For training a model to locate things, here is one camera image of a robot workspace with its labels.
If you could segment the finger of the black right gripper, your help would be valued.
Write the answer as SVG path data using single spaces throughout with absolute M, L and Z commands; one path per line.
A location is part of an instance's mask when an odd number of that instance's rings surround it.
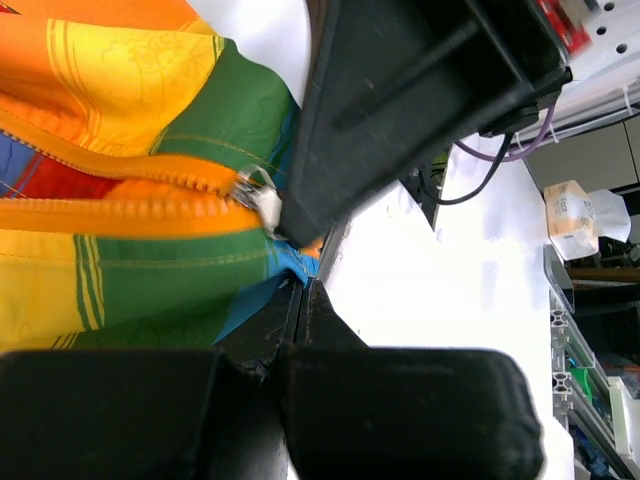
M 279 232 L 303 247 L 561 78 L 535 1 L 323 1 Z

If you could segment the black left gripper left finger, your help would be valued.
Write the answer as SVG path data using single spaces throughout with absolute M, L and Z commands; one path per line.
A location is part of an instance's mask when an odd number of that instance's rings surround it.
M 1 358 L 5 479 L 284 479 L 268 386 L 302 287 L 204 349 L 32 350 Z

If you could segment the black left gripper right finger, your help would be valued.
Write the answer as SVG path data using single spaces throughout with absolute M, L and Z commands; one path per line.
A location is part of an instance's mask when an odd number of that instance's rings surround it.
M 534 479 L 544 464 L 542 428 L 511 357 L 369 347 L 320 282 L 303 292 L 279 387 L 302 479 Z

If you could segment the silver zipper pull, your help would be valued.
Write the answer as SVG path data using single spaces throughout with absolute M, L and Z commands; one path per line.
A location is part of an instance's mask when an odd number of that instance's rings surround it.
M 249 165 L 238 172 L 231 190 L 234 200 L 258 213 L 263 229 L 274 239 L 280 222 L 282 200 L 268 172 L 259 165 Z

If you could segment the rainbow striped hooded jacket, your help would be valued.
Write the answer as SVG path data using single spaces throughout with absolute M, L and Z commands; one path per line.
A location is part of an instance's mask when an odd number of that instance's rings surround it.
M 282 187 L 298 106 L 187 1 L 1 5 L 1 348 L 208 347 L 319 245 L 236 186 Z

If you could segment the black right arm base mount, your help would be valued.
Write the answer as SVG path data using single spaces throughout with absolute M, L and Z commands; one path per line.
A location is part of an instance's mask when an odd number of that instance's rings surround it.
M 449 153 L 449 150 L 444 150 L 433 158 L 423 158 L 400 178 L 401 184 L 418 204 L 431 227 L 435 225 L 438 209 L 436 198 L 440 195 Z

